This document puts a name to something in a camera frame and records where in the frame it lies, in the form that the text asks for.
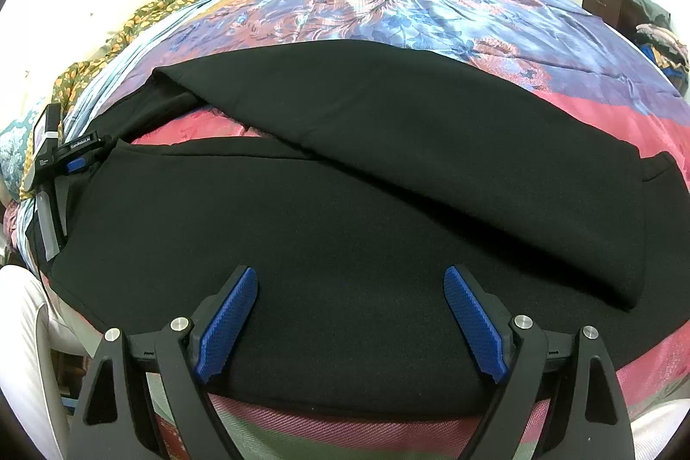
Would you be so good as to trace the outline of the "black pants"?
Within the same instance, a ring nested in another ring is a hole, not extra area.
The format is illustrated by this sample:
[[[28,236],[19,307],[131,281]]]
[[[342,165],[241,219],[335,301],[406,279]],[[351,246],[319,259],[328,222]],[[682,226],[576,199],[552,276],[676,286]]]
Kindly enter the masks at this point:
[[[519,86],[366,41],[218,53],[153,71],[91,124],[44,269],[97,329],[154,332],[240,265],[258,298],[213,394],[442,418],[485,409],[443,295],[465,266],[540,327],[601,330],[627,366],[689,318],[689,192]]]

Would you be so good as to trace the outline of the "teal floral pillow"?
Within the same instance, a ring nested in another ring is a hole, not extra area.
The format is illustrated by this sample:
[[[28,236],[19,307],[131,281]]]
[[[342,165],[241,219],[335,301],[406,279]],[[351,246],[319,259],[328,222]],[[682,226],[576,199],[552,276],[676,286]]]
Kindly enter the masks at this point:
[[[13,120],[1,131],[1,176],[8,193],[15,200],[20,196],[28,140],[37,116],[38,111],[31,110],[26,117]]]

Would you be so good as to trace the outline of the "blue striped bed sheet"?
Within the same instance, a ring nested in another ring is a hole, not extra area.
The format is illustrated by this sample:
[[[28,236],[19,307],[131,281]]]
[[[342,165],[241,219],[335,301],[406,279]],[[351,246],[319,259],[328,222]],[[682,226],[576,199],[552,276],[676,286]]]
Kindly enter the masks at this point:
[[[136,64],[143,58],[145,53],[158,46],[159,43],[169,38],[182,25],[191,22],[192,18],[201,14],[201,10],[213,5],[219,0],[200,0],[185,9],[178,10],[172,15],[159,21],[152,27],[141,33],[130,46],[126,47],[116,56],[103,71],[101,71],[85,88],[78,97],[76,105],[64,115],[68,118],[68,131],[70,133],[81,133],[95,118],[96,110],[104,104],[105,99],[115,92],[115,89],[123,83],[126,75],[133,70]],[[54,81],[38,91],[28,94],[27,99],[20,102],[18,99],[10,99],[5,94],[1,97],[1,107],[8,113],[1,118],[1,130],[15,119],[23,118],[33,104],[38,100],[40,94],[50,94],[51,86]],[[6,204],[13,200],[7,191],[5,182],[1,177],[1,206],[5,211]]]

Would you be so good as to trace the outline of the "pink crumpled cloth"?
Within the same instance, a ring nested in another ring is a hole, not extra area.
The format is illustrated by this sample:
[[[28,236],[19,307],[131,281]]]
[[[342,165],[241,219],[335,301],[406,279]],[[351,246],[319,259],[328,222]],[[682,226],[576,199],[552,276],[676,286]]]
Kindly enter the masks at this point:
[[[2,215],[2,232],[13,251],[19,250],[19,243],[23,236],[21,224],[21,204],[10,200]]]

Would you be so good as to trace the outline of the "person's white trouser leg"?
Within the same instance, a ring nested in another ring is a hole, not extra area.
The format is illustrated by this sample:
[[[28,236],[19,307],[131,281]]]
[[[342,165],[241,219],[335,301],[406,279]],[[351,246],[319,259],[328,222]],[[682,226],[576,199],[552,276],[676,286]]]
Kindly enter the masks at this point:
[[[0,294],[2,394],[38,452],[47,459],[63,459],[69,426],[51,353],[84,356],[87,350],[31,271],[2,267]]]

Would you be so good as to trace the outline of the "green orange floral cloth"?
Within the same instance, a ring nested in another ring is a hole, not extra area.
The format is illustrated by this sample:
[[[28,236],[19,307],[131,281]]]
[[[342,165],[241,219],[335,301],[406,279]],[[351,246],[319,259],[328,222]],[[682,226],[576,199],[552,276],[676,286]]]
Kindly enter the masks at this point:
[[[107,35],[104,46],[100,47],[95,55],[90,56],[85,61],[70,64],[62,74],[57,76],[53,86],[51,86],[51,93],[40,94],[28,112],[36,110],[39,116],[47,104],[60,103],[63,112],[67,113],[76,105],[78,97],[91,81],[126,47],[130,46],[144,30],[198,1],[200,0],[153,0],[140,6],[125,20],[120,30]],[[22,188],[22,181],[26,178],[32,156],[33,142],[30,136],[20,183],[20,196],[15,201],[21,201],[26,196],[26,191]]]

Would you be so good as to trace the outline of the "multicolour floral bedspread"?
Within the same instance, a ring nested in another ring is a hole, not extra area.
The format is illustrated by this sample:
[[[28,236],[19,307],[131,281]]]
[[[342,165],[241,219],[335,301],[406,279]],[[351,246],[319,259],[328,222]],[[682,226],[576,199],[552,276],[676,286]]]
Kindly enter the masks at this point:
[[[157,66],[341,38],[430,50],[476,66],[635,145],[642,156],[669,152],[689,182],[689,104],[639,48],[572,0],[219,0],[145,53],[95,118],[137,91]],[[70,133],[67,117],[64,127],[68,139],[87,130]],[[618,376],[637,426],[637,454],[652,458],[684,416],[682,404],[672,402],[689,392],[689,325]],[[450,459],[476,426],[469,418],[374,422],[345,444],[347,430],[334,420],[225,398],[216,405],[226,429],[240,431],[235,437],[248,459]]]

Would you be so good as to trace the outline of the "pile of clothes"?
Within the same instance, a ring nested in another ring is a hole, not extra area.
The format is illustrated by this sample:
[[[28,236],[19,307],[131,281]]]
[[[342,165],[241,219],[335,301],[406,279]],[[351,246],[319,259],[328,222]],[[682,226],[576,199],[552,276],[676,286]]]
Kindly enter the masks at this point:
[[[634,43],[685,96],[689,87],[689,49],[671,30],[670,13],[652,0],[629,1],[643,13],[642,21],[634,25]]]

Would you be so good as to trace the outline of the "dark wooden side cabinet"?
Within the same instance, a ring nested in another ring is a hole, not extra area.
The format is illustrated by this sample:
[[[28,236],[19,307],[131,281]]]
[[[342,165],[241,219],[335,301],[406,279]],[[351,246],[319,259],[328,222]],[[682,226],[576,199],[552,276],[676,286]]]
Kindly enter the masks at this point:
[[[646,17],[643,8],[633,0],[583,0],[583,9],[623,35],[634,34]]]

